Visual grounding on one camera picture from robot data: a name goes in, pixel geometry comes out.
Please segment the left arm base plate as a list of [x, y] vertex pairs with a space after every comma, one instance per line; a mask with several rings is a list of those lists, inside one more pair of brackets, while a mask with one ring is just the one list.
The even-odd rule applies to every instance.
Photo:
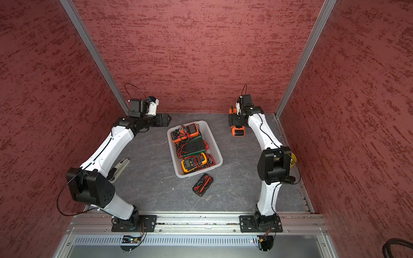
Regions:
[[119, 218], [112, 219], [112, 232], [154, 232], [158, 216], [156, 215], [137, 215], [128, 220]]

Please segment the yellow cup with batteries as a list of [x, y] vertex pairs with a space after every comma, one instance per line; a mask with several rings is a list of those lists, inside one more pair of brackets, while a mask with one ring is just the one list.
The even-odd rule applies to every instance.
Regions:
[[297, 157], [294, 153], [291, 153], [290, 168], [294, 167], [297, 163]]

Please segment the white grey stapler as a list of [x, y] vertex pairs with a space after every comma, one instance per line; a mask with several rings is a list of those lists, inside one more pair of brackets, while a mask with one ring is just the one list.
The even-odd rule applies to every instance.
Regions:
[[110, 182], [115, 182], [129, 163], [130, 160], [128, 158], [123, 158], [121, 161], [119, 161], [119, 163], [117, 163], [113, 168], [111, 168], [106, 178]]

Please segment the orange multimeter with leads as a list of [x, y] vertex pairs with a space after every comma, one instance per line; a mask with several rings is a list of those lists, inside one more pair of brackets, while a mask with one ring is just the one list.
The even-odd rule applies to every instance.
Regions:
[[[229, 114], [235, 114], [237, 109], [232, 107], [229, 111]], [[240, 125], [231, 125], [231, 133], [234, 137], [243, 137], [245, 135], [245, 126]]]

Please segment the large red black multimeter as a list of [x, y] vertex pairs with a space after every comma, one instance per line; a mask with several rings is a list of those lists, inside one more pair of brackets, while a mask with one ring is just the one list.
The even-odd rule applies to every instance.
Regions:
[[208, 167], [214, 166], [215, 165], [215, 160], [214, 160], [213, 156], [211, 154], [206, 154], [205, 156], [207, 158]]

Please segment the black multimeter with red leads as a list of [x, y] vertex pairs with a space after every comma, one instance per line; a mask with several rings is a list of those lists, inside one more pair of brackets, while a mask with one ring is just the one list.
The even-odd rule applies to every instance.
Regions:
[[192, 191], [197, 196], [202, 197], [205, 194], [205, 192], [209, 189], [209, 187], [212, 185], [213, 182], [214, 182], [214, 179], [210, 175], [204, 173], [201, 176], [201, 178], [192, 187]]

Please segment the orange clamp meter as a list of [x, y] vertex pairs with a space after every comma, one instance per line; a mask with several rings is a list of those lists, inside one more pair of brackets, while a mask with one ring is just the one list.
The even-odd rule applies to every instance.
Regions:
[[177, 129], [174, 129], [170, 133], [170, 137], [173, 143], [178, 143], [183, 140], [192, 139], [200, 135], [200, 130], [196, 123], [189, 125], [181, 125]]

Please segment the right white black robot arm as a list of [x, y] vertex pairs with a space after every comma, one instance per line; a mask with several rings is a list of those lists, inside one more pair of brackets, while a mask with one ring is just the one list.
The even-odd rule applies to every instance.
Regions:
[[269, 227], [277, 224], [276, 201], [282, 184], [293, 184], [296, 178], [290, 175], [290, 169], [296, 161], [291, 149], [278, 141], [266, 117], [262, 113], [248, 114], [232, 108], [229, 111], [229, 125], [241, 130], [249, 127], [255, 134], [262, 149], [257, 172], [262, 181], [260, 198], [254, 213], [256, 227]]

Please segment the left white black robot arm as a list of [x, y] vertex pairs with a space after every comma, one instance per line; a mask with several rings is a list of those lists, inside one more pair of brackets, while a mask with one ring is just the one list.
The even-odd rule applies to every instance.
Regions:
[[137, 208], [116, 194], [110, 182], [112, 165], [138, 133], [151, 127], [167, 127], [172, 120], [169, 114], [121, 117], [96, 152], [80, 167], [71, 168], [67, 174], [67, 187], [73, 201], [98, 208], [112, 216], [112, 230], [137, 232], [144, 229]]

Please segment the white plastic perforated basket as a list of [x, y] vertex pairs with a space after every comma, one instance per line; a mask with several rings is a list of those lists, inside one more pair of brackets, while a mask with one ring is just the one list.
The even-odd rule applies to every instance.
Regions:
[[[181, 142], [178, 143], [173, 143], [170, 137], [170, 133], [174, 130], [177, 129], [180, 126], [176, 126], [173, 128], [170, 128], [167, 131], [167, 136], [168, 136], [168, 142], [169, 142], [169, 146], [170, 146], [170, 151], [171, 151], [171, 156], [172, 156], [172, 160], [173, 160], [173, 166], [174, 166], [174, 170], [175, 170], [175, 174], [177, 177], [179, 178], [185, 178], [185, 177], [191, 177], [191, 176], [195, 176], [198, 174], [203, 174], [203, 173], [207, 173], [215, 168], [218, 168], [219, 166], [222, 165], [223, 163], [223, 158], [222, 155], [218, 149], [218, 146], [216, 144], [216, 141], [213, 137], [212, 132], [210, 131], [210, 128], [208, 126], [208, 124], [206, 123], [206, 121], [200, 120], [200, 121], [195, 121], [195, 122], [191, 122], [191, 123], [187, 123], [187, 124], [183, 124], [183, 125], [189, 125], [192, 123], [196, 123], [198, 125], [198, 128], [200, 130], [200, 135], [197, 137], [194, 137], [192, 139], [188, 139], [188, 140], [183, 140]], [[184, 159], [180, 159], [177, 155], [177, 149], [179, 147], [181, 147], [184, 143], [187, 143], [191, 140], [204, 140], [205, 145], [206, 145], [206, 152], [204, 152], [205, 154], [211, 154], [215, 160], [215, 165], [212, 167], [208, 167], [208, 163], [204, 166], [202, 166], [201, 168], [191, 172], [191, 173], [187, 173], [185, 174], [181, 165], [181, 162]]]

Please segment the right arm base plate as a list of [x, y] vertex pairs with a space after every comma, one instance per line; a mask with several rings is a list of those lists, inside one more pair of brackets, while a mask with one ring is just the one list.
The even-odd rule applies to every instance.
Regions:
[[252, 232], [283, 232], [281, 219], [278, 214], [274, 213], [271, 216], [262, 216], [258, 213], [253, 216], [239, 216], [240, 230], [242, 233]]

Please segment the yellow black multimeter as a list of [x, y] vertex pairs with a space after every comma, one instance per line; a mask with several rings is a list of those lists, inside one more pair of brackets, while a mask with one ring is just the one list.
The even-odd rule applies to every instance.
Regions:
[[185, 158], [182, 162], [182, 168], [185, 174], [191, 173], [208, 163], [208, 159], [205, 153], [199, 153], [196, 155]]

